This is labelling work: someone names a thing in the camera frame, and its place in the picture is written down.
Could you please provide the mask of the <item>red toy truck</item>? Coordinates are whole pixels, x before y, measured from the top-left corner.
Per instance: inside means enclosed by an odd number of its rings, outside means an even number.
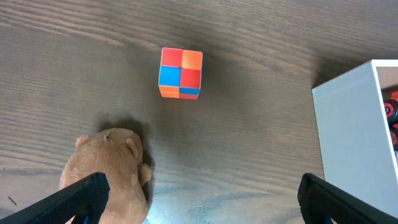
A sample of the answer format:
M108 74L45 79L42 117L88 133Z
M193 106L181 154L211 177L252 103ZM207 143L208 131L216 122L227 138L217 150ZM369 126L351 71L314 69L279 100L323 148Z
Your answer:
M397 91L392 92L388 100L384 100L386 119L391 135L392 146L397 151Z

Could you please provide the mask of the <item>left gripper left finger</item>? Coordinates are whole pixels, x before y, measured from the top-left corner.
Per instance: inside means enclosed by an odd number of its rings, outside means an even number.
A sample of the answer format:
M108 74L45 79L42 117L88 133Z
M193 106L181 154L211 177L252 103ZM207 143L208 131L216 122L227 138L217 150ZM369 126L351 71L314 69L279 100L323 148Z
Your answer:
M95 172L1 219L1 224L98 224L109 199L106 175Z

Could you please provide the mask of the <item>multicoloured puzzle cube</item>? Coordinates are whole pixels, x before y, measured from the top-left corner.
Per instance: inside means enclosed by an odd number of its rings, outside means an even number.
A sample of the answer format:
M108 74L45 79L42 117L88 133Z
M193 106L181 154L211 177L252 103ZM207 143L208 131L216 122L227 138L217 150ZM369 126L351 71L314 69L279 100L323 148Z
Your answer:
M196 100L201 90L203 53L162 49L158 86L163 98Z

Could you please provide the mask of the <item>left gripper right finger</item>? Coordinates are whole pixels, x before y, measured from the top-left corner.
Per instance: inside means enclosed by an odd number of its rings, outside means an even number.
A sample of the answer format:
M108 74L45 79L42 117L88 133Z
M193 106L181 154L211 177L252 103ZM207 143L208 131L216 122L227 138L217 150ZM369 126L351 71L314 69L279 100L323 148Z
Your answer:
M396 217L311 173L302 176L297 198L306 224L397 224Z

